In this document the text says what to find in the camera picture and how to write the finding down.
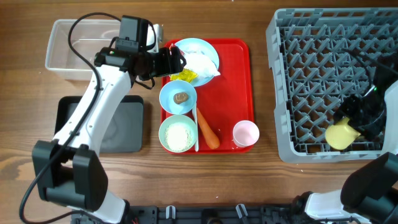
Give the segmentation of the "yellow sauce packet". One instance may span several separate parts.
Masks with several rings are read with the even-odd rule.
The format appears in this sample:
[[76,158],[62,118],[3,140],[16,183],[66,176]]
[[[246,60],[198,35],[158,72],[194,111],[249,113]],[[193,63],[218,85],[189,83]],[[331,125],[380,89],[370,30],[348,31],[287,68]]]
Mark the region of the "yellow sauce packet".
[[180,73],[172,74],[170,76],[170,80],[182,80],[188,83],[191,83],[194,79],[198,77],[198,74],[189,70],[189,69],[183,69]]

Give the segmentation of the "white tissue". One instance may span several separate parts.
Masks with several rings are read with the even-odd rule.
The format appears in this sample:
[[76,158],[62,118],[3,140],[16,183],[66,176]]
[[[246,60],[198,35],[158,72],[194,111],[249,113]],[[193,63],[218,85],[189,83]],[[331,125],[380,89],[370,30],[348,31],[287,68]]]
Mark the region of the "white tissue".
[[216,77],[221,75],[215,63],[206,55],[197,52],[185,52],[186,65],[184,70],[197,74],[200,78]]

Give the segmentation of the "light blue plate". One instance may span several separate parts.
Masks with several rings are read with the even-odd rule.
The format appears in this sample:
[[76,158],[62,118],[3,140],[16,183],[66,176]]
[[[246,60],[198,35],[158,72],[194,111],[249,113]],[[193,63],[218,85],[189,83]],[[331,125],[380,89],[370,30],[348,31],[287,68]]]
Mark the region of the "light blue plate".
[[[183,55],[185,52],[188,53],[197,52],[208,56],[215,63],[219,71],[220,59],[218,53],[209,42],[197,38],[187,38],[179,40],[178,42],[175,43],[175,45],[183,52]],[[197,77],[190,84],[192,84],[194,87],[202,86],[204,84],[207,84],[213,78],[214,77],[206,77],[206,78]]]

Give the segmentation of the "light blue bowl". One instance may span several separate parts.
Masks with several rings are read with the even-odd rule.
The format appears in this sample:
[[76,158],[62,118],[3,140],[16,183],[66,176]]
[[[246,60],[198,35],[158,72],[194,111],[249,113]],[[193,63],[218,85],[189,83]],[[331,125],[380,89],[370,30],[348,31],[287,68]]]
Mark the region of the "light blue bowl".
[[187,114],[196,107],[197,92],[190,83],[174,80],[162,87],[159,101],[170,114]]

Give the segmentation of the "brown shiitake mushroom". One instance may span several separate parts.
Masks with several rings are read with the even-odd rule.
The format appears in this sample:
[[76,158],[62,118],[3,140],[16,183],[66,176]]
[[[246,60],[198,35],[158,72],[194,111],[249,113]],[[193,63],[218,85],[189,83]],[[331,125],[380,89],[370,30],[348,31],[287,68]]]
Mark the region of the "brown shiitake mushroom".
[[174,94],[174,97],[173,97],[174,103],[176,103],[178,105],[186,102],[188,99],[189,99],[189,95],[186,92],[176,93],[176,94]]

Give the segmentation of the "yellow plastic cup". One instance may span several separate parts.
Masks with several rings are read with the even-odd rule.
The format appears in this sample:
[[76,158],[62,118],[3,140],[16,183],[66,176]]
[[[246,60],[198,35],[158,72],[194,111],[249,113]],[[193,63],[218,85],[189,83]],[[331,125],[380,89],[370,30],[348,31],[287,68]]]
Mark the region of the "yellow plastic cup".
[[350,119],[345,117],[326,129],[326,142],[333,149],[344,150],[360,137],[361,133],[352,128],[348,124],[349,121]]

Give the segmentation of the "mint green rice bowl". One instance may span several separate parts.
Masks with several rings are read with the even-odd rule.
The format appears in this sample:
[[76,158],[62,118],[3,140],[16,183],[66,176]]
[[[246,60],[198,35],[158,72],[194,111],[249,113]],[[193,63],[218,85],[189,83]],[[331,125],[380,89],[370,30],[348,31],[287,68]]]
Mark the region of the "mint green rice bowl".
[[159,141],[169,152],[187,152],[195,145],[197,140],[197,124],[188,116],[172,115],[160,125]]

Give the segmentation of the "white rice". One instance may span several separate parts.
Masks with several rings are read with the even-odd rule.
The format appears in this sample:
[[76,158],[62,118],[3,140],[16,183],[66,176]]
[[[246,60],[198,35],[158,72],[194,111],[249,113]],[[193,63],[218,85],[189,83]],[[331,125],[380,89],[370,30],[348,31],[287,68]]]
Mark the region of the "white rice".
[[174,123],[165,130],[165,143],[172,152],[183,152],[192,147],[190,128],[183,123]]

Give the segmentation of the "pink plastic cup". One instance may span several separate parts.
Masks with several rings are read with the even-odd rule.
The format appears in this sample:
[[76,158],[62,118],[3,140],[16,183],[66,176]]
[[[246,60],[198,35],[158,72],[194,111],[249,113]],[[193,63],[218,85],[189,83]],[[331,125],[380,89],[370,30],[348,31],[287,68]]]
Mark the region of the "pink plastic cup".
[[259,139],[259,128],[249,120],[242,120],[233,128],[233,142],[238,147],[248,147],[255,144]]

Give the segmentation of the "red snack wrapper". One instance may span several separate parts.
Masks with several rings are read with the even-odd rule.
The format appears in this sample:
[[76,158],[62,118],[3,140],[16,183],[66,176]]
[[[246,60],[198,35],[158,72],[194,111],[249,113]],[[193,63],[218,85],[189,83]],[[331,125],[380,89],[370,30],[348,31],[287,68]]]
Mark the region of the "red snack wrapper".
[[175,44],[171,44],[169,46],[170,54],[172,54],[172,51],[176,48],[177,46]]

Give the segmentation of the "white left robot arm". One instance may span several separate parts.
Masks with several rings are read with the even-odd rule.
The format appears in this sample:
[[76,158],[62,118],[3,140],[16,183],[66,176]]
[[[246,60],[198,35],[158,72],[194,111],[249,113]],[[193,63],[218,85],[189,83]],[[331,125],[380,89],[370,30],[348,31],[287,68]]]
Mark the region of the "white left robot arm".
[[74,113],[48,141],[37,141],[32,151],[35,179],[19,208],[34,187],[42,200],[71,207],[71,215],[83,215],[100,223],[123,223],[129,203],[108,190],[108,177],[98,158],[100,145],[121,100],[136,78],[148,80],[183,70],[186,60],[178,47],[147,52],[145,48],[104,47],[91,64],[93,78]]

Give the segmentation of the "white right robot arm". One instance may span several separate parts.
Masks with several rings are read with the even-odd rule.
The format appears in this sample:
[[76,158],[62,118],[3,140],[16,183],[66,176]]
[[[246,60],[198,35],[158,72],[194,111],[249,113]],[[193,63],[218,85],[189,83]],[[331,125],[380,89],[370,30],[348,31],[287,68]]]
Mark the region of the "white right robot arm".
[[383,133],[381,155],[353,172],[340,190],[296,197],[291,223],[397,223],[397,54],[372,63],[377,69],[370,89],[345,99],[325,138],[334,149],[346,149],[359,137],[372,140]]

